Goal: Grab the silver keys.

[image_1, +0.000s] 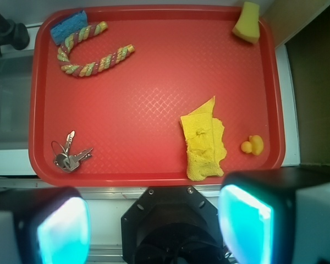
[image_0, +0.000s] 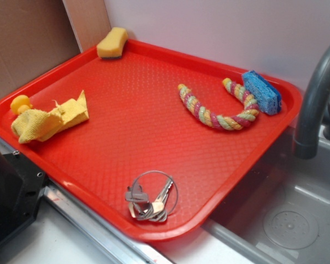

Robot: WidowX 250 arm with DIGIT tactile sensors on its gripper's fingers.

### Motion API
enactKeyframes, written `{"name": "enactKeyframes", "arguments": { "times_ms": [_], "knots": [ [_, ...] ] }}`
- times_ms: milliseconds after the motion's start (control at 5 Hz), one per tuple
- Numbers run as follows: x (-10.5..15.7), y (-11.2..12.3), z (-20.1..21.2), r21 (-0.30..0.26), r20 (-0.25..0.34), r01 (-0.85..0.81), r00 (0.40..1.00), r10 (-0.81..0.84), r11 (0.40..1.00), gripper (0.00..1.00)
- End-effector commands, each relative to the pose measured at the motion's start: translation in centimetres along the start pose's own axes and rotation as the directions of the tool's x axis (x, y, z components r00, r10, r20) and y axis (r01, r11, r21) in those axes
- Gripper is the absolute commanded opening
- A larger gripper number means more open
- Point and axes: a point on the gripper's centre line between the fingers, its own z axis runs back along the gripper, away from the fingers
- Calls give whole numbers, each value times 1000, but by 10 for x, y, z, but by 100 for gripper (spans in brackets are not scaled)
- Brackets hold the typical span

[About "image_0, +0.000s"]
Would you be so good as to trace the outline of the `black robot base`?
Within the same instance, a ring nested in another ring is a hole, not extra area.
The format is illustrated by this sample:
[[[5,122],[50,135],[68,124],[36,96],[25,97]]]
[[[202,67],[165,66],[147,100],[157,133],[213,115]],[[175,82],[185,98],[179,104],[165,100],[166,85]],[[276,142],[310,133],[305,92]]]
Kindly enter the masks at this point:
[[[46,183],[25,155],[0,152],[0,247],[35,221]]]

